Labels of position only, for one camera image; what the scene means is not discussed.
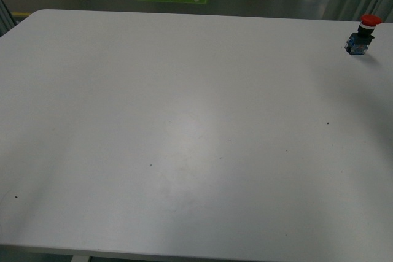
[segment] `white table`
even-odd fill
[[[0,38],[0,244],[390,261],[393,25],[43,10]]]

